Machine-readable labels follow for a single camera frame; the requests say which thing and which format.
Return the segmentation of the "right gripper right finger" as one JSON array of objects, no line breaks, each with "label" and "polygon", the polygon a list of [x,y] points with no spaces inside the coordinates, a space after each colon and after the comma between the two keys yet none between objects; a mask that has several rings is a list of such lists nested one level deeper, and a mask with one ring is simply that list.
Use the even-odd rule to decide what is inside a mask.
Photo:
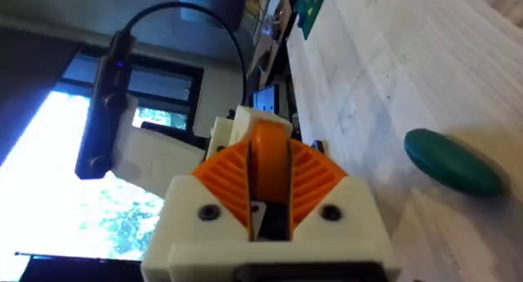
[{"label": "right gripper right finger", "polygon": [[290,239],[312,244],[389,244],[368,184],[344,172],[329,157],[290,141]]}]

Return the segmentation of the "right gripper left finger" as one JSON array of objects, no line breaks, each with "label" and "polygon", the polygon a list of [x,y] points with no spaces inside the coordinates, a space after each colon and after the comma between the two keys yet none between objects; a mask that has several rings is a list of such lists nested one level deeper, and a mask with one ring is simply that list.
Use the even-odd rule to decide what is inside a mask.
[{"label": "right gripper left finger", "polygon": [[232,281],[251,239],[246,141],[172,179],[141,263],[146,281]]}]

